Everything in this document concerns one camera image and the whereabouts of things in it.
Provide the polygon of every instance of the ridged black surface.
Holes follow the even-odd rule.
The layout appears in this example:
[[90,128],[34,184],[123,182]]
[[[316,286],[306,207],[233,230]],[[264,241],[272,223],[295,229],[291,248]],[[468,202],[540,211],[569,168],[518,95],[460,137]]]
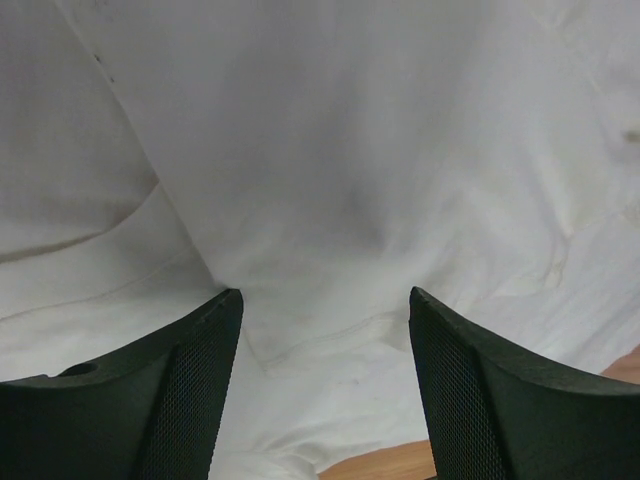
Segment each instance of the ridged black surface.
[[439,480],[640,478],[640,386],[536,355],[419,289],[410,329]]
[[227,291],[60,376],[0,383],[0,480],[206,480],[242,309]]

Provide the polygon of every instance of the white cloth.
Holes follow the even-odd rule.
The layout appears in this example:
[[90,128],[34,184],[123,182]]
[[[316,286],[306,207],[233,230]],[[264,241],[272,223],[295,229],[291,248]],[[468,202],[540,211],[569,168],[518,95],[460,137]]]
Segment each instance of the white cloth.
[[426,436],[413,285],[603,368],[640,343],[640,12],[603,5],[0,4],[0,379],[240,288],[211,478],[306,480]]

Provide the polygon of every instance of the brown wooden floor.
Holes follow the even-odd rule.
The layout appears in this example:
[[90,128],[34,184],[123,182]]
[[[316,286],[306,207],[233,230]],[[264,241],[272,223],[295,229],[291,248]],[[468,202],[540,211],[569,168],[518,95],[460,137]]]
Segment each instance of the brown wooden floor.
[[351,458],[320,474],[320,480],[425,480],[435,474],[425,441]]

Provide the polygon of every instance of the white fabric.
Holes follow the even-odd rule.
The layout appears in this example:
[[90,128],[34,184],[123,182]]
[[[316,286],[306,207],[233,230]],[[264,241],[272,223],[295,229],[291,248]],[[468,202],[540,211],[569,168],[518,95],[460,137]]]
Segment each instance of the white fabric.
[[240,288],[211,478],[307,480],[425,438],[413,285],[601,370],[640,343],[637,21],[633,0],[3,2],[0,380]]

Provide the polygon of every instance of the wooden surface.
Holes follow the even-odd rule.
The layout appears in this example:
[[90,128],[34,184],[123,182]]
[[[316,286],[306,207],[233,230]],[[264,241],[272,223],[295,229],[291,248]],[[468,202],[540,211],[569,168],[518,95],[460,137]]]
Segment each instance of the wooden surface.
[[425,480],[435,474],[429,442],[419,442],[351,458],[320,480]]

